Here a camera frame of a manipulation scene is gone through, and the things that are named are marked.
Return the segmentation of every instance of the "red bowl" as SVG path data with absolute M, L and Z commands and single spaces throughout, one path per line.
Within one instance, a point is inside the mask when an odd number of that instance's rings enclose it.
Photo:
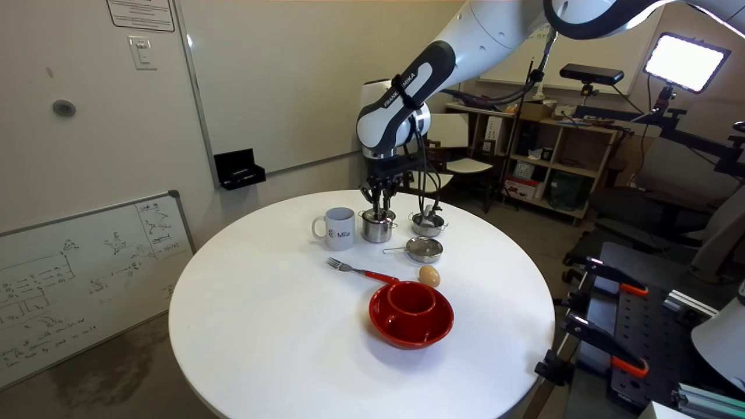
M 417 286 L 422 286 L 422 292 L 434 295 L 434 307 L 425 307 L 418 315 L 395 307 L 390 302 L 390 288 L 395 285 L 406 286 L 406 294 L 417 294 Z M 370 299 L 368 317 L 377 335 L 401 350 L 422 350 L 439 342 L 450 334 L 453 322 L 453 313 L 446 299 L 438 288 L 418 281 L 390 281 L 377 288 Z

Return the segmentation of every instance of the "whiteboard writing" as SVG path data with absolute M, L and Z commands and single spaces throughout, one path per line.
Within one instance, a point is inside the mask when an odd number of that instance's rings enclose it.
M 162 313 L 190 253 L 175 196 L 0 235 L 0 386 Z

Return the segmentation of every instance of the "shelf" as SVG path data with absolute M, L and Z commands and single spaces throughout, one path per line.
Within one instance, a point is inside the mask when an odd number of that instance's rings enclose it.
M 562 165 L 562 162 L 551 162 L 551 160 L 533 160 L 533 159 L 517 156 L 517 154 L 512 154 L 512 160 L 539 165 L 539 167 L 551 167 L 551 171 L 562 171 L 562 172 L 570 172 L 570 174 L 579 174 L 579 178 L 592 178 L 592 180 L 599 178 L 595 171 Z
M 510 201 L 520 201 L 520 203 L 529 203 L 529 206 L 536 206 L 536 208 L 545 208 L 545 209 L 551 209 L 551 211 L 558 211 L 558 214 L 573 217 L 573 218 L 584 218 L 584 208 L 578 208 L 578 209 L 562 209 L 562 208 L 549 206 L 548 201 L 529 201 L 529 197 L 510 196 L 510 193 L 505 193 L 505 196 L 508 196 Z

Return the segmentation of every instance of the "red plate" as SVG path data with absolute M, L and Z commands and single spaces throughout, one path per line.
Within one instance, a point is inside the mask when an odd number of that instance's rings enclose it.
M 402 330 L 397 322 L 388 322 L 394 315 L 394 307 L 388 306 L 387 295 L 394 285 L 395 281 L 377 288 L 375 295 L 370 299 L 370 306 L 368 306 L 368 317 L 370 317 L 370 323 L 377 330 L 377 335 L 385 342 L 401 348 L 401 350 L 422 350 L 422 348 L 430 348 L 430 345 L 439 342 L 450 334 L 451 322 L 453 322 L 453 313 L 451 313 L 451 306 L 446 302 L 446 299 L 434 288 L 435 307 L 425 318 L 428 327 L 424 334 L 417 334 L 417 338 L 410 338 L 413 330 Z

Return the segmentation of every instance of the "gray floor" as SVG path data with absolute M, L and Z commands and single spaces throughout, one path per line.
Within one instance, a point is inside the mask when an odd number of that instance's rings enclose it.
M 542 271 L 551 295 L 566 295 L 562 258 L 579 240 L 581 225 L 527 208 L 496 206 L 489 214 L 466 209 L 502 228 Z M 563 392 L 555 392 L 545 419 L 563 417 Z M 215 417 L 184 382 L 170 345 L 167 317 L 155 317 L 118 338 L 42 370 L 0 392 L 2 419 L 150 419 Z

